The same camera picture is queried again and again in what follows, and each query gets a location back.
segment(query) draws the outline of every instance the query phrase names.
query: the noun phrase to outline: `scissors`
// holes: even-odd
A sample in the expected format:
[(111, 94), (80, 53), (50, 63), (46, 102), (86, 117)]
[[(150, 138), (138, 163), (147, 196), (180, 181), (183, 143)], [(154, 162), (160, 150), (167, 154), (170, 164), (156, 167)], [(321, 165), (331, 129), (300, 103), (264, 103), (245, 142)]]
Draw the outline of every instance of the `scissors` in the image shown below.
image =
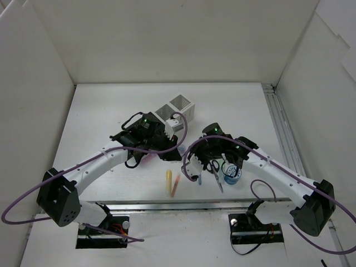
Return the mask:
[(216, 180), (216, 182), (217, 182), (217, 185), (219, 186), (219, 188), (220, 188), (220, 191), (222, 192), (222, 193), (224, 193), (224, 189), (223, 189), (223, 186), (221, 185), (221, 182), (219, 181), (219, 175), (217, 174), (217, 172), (216, 172), (216, 170), (215, 170), (215, 168), (214, 168), (214, 166), (211, 164), (211, 168), (212, 168), (212, 171), (213, 171), (213, 173), (214, 173), (214, 176), (215, 176), (215, 180)]
[(213, 169), (218, 172), (220, 170), (220, 164), (216, 161), (216, 160), (212, 160), (209, 162), (209, 164), (207, 165), (206, 170), (211, 173), (214, 174)]

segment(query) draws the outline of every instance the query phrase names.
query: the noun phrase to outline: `white wall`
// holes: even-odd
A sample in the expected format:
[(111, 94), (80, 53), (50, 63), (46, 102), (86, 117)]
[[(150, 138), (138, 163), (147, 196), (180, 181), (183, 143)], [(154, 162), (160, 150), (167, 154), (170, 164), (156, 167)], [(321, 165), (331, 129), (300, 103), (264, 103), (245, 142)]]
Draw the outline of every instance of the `white wall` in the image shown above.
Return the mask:
[[(0, 212), (52, 166), (73, 83), (31, 3), (0, 14)], [(29, 219), (36, 193), (8, 219)], [(0, 265), (19, 266), (28, 225), (0, 222)]]
[[(356, 213), (356, 82), (342, 66), (349, 46), (314, 14), (277, 86), (307, 174), (334, 184)], [(340, 209), (332, 217), (344, 249), (356, 225)], [(348, 256), (356, 266), (356, 253)]]
[(342, 60), (343, 67), (356, 81), (356, 1), (321, 0), (317, 14), (336, 35), (340, 35), (350, 46)]
[(276, 84), (318, 0), (32, 0), (74, 83)]

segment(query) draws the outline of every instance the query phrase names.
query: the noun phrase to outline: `yellow pencil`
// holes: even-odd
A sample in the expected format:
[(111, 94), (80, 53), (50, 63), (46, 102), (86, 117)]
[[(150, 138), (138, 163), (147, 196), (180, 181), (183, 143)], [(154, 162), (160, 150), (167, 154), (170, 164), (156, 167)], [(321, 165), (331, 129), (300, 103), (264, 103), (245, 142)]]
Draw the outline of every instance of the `yellow pencil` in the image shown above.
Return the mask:
[(172, 171), (167, 170), (167, 173), (166, 173), (166, 193), (167, 193), (167, 195), (170, 196), (171, 191), (172, 191)]

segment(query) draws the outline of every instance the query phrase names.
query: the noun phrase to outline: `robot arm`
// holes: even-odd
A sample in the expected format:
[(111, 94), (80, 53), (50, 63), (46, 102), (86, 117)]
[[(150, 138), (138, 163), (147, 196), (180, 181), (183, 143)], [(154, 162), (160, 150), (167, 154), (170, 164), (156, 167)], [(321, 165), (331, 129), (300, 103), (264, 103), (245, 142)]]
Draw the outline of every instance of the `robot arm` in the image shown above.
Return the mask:
[[(181, 129), (183, 129), (182, 123), (175, 118), (170, 118), (163, 124), (153, 113), (143, 114), (128, 128), (123, 128), (123, 131), (111, 136), (112, 141), (92, 155), (96, 159), (77, 169), (74, 166), (75, 170), (65, 177), (61, 176), (42, 186), (37, 196), (37, 204), (60, 227), (75, 221), (105, 228), (111, 218), (109, 209), (99, 204), (81, 201), (79, 196), (108, 170), (132, 157), (138, 165), (146, 155), (143, 152), (111, 149), (124, 146), (144, 150), (167, 150), (177, 145), (175, 133)], [(166, 161), (181, 160), (177, 149), (159, 154), (159, 157)], [(52, 168), (45, 173), (43, 180), (57, 174), (58, 171)]]
[[(185, 175), (190, 176), (190, 180), (196, 180), (202, 170), (206, 170), (211, 160), (224, 159), (239, 169), (256, 174), (269, 185), (283, 192), (293, 202), (293, 205), (262, 200), (252, 203), (246, 213), (250, 224), (290, 223), (311, 236), (320, 234), (335, 210), (333, 203), (272, 165), (270, 162), (272, 158), (247, 138), (239, 137), (236, 141), (248, 147), (249, 150), (229, 141), (233, 138), (231, 135), (225, 134), (217, 123), (209, 125), (202, 132), (204, 136), (222, 136), (222, 138), (203, 139), (191, 148), (187, 157), (189, 159), (186, 164), (187, 172), (183, 171)], [(268, 160), (265, 161), (250, 150)], [(300, 176), (285, 166), (283, 167), (312, 187), (334, 197), (333, 186), (329, 182), (323, 180), (321, 183), (317, 183), (312, 179)]]

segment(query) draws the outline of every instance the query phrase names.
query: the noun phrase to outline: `white panel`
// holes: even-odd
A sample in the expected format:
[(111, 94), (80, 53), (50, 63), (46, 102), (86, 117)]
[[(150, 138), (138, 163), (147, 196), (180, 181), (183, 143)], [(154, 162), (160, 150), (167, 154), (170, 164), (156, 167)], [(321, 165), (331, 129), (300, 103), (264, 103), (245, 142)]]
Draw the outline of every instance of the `white panel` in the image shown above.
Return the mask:
[[(0, 15), (1, 212), (50, 167), (73, 94), (73, 84), (30, 3), (12, 1)], [(36, 196), (9, 218), (29, 219)], [(18, 266), (28, 225), (0, 222), (0, 262)]]
[(10, 2), (11, 0), (0, 0), (0, 6), (3, 6), (5, 8), (10, 4)]
[[(342, 66), (349, 50), (315, 14), (278, 92), (307, 174), (333, 183), (336, 198), (356, 213), (356, 82)], [(354, 246), (354, 223), (340, 209), (332, 219), (344, 249)], [(348, 256), (356, 266), (356, 254)]]
[[(197, 140), (209, 124), (218, 122), (234, 137), (246, 136), (276, 160), (283, 162), (265, 96), (259, 83), (171, 83), (78, 85), (54, 167), (58, 170), (87, 159), (105, 146), (110, 135), (121, 131), (121, 124), (133, 114), (160, 108), (178, 93), (195, 105), (194, 120), (184, 142)], [(181, 177), (175, 197), (166, 195), (166, 171), (173, 180), (181, 173), (181, 162), (164, 162), (157, 156), (131, 170), (118, 165), (106, 172), (81, 195), (87, 201), (177, 201), (213, 199), (254, 199), (249, 185), (257, 176), (243, 171), (234, 186), (219, 190), (212, 174), (204, 171), (202, 185)], [(271, 197), (266, 186), (256, 185), (260, 197)]]
[(75, 83), (276, 84), (318, 0), (32, 0)]
[(355, 0), (322, 0), (317, 13), (336, 34), (351, 47), (342, 64), (356, 81), (356, 1)]

